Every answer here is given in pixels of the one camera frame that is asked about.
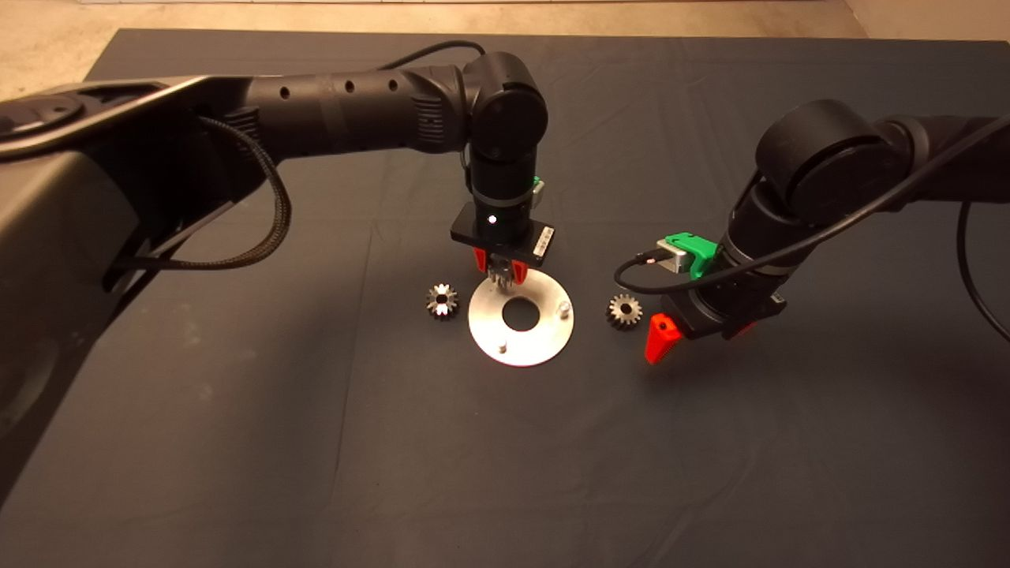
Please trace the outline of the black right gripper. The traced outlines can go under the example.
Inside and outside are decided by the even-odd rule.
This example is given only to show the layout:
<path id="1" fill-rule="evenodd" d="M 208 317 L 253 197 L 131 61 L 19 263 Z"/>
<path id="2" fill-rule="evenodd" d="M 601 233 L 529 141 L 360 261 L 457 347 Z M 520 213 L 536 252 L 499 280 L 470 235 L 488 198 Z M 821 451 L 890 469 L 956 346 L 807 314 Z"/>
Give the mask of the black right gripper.
<path id="1" fill-rule="evenodd" d="M 778 316 L 787 307 L 779 288 L 789 278 L 789 266 L 772 263 L 715 284 L 661 294 L 663 313 L 649 319 L 646 362 L 659 364 L 684 337 L 733 339 Z"/>

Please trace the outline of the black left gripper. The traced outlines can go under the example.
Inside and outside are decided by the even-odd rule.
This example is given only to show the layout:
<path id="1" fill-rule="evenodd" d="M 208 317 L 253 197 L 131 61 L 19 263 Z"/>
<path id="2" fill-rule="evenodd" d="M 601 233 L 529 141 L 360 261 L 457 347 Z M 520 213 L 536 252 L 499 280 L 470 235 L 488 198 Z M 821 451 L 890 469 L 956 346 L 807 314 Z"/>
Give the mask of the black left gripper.
<path id="1" fill-rule="evenodd" d="M 512 285 L 521 285 L 528 265 L 541 265 L 551 248 L 556 227 L 531 219 L 529 206 L 493 207 L 480 201 L 465 204 L 451 224 L 450 236 L 473 247 L 477 270 L 486 275 L 489 254 L 509 261 Z"/>

